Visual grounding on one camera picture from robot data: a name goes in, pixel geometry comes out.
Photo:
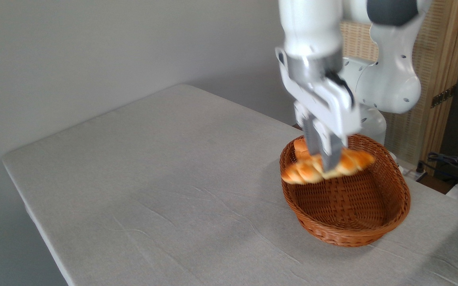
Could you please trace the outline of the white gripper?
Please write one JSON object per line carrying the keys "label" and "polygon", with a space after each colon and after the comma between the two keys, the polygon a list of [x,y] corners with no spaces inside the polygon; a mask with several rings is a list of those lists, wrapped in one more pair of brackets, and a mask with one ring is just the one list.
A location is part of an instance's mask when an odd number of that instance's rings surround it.
{"label": "white gripper", "polygon": [[[297,101],[295,118],[304,132],[309,154],[321,154],[323,170],[331,171],[341,160],[344,142],[340,137],[350,136],[361,130],[360,110],[353,104],[344,86],[331,79],[318,79],[304,85],[291,79],[288,60],[282,48],[275,49],[279,60],[282,83]],[[319,133],[314,122],[319,121]]]}

